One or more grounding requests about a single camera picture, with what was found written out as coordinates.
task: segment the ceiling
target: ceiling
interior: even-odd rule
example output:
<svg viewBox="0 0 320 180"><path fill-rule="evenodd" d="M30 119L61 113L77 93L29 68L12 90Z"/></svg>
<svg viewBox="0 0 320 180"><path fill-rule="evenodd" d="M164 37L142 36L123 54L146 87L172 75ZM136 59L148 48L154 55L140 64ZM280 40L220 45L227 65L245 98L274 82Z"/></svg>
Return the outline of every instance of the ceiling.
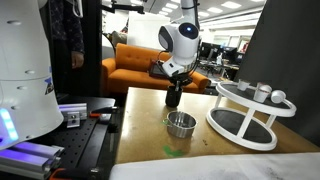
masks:
<svg viewBox="0 0 320 180"><path fill-rule="evenodd" d="M131 5L130 0L116 0L116 1L117 1L117 4ZM207 17L199 16L199 21L201 22L201 21L212 19L212 18L223 17L223 16L226 16L228 14L247 11L247 10L250 10L250 9L262 8L264 6L264 4L265 4L265 0L259 1L259 2L254 2L254 1L251 1L251 0L230 0L232 2L241 4L242 6L237 8L237 9L229 9L229 8L221 6L221 4L223 4L226 1L228 1L228 0L198 0L198 3L200 3L200 5L198 6L198 12L207 12L207 13L209 13L209 16L207 16ZM144 11L145 12L149 12L149 13L158 14L159 11L161 11L161 9L163 7L165 7L165 5L168 2L170 2L172 4L177 4L177 3L174 3L174 2L172 2L170 0L147 0L147 2L145 2L143 4ZM102 3L104 5L110 5L111 4L111 2L107 2L106 0L102 0ZM219 14L208 12L207 9L209 7L219 8L219 9L223 10L223 12L219 13ZM182 16L182 12L181 12L181 9L179 9L179 8L173 10L173 12L169 13L167 15L167 17L170 17L171 20L175 20L175 19L180 18Z"/></svg>

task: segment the table surface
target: table surface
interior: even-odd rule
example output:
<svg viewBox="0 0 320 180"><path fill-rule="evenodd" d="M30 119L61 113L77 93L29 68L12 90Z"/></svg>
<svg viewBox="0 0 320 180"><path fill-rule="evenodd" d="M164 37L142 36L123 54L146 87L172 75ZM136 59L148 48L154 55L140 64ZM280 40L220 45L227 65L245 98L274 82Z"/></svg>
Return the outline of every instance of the table surface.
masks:
<svg viewBox="0 0 320 180"><path fill-rule="evenodd" d="M273 150L245 148L221 136L207 122L206 114L214 107L217 96L183 93L177 108L167 107L165 97L166 91L163 90L129 88L116 164L203 155L320 152L318 146L277 121L271 127L278 138ZM222 98L219 106L248 110L226 98ZM169 112L176 110L197 120L191 138L181 139L168 134L162 123ZM268 118L259 112L254 116L263 122Z"/></svg>

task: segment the desk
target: desk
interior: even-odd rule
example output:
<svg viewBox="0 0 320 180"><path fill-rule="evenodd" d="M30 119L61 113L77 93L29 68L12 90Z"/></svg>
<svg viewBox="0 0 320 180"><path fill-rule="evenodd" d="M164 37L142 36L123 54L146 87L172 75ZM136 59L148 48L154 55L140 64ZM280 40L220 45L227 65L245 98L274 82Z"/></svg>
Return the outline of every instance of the desk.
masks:
<svg viewBox="0 0 320 180"><path fill-rule="evenodd" d="M214 107L216 96L183 93L177 108L168 108L165 97L166 91L129 88L116 164L170 159L177 155L172 152L181 152L179 157L320 152L319 147L277 121L271 127L278 138L273 150L257 151L242 147L222 137L208 124L206 114ZM221 99L220 106L247 111L247 108L226 98ZM192 138L180 139L168 134L162 120L174 110L187 112L198 121ZM267 121L267 116L262 113L254 116Z"/></svg>
<svg viewBox="0 0 320 180"><path fill-rule="evenodd" d="M239 70L239 66L236 64L224 64L224 65L217 65L215 61L205 61L205 60L201 60L200 61L200 67L204 67L205 70L207 71L206 76L208 77L209 73L211 73L212 75L214 75L214 73L216 71L219 70L219 76L220 77L224 77L225 74L227 74L227 77L231 80L234 79L237 71Z"/></svg>
<svg viewBox="0 0 320 180"><path fill-rule="evenodd" d="M115 99L97 97L66 96L59 104L87 103L87 112L102 108L112 107ZM60 168L81 168L89 170L97 166L102 143L107 132L107 125L97 123L97 119L89 118L81 121L80 127L67 129L63 122L57 129L41 137L30 140L36 144L64 147L61 155ZM0 172L0 179L31 180L28 177Z"/></svg>

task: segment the metal bowl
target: metal bowl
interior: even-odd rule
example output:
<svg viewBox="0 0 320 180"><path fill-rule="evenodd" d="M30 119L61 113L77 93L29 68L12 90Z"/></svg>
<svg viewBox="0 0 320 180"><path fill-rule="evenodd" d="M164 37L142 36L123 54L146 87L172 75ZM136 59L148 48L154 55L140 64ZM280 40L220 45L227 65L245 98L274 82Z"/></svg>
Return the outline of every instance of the metal bowl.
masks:
<svg viewBox="0 0 320 180"><path fill-rule="evenodd" d="M168 113L166 121L167 131L179 138L191 137L197 125L194 117L181 111Z"/></svg>

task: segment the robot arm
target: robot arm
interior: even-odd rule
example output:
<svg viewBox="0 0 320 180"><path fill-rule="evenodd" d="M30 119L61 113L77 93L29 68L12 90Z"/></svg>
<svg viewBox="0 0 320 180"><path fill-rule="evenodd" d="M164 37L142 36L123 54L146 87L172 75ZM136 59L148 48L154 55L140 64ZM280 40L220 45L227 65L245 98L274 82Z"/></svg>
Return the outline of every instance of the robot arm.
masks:
<svg viewBox="0 0 320 180"><path fill-rule="evenodd" d="M186 66L196 58L199 44L197 5L197 0L181 1L183 16L160 28L159 42L172 55L162 65L169 77L187 72Z"/></svg>
<svg viewBox="0 0 320 180"><path fill-rule="evenodd" d="M82 16L81 0L71 1ZM46 3L0 1L0 150L42 136L63 121L39 13Z"/></svg>

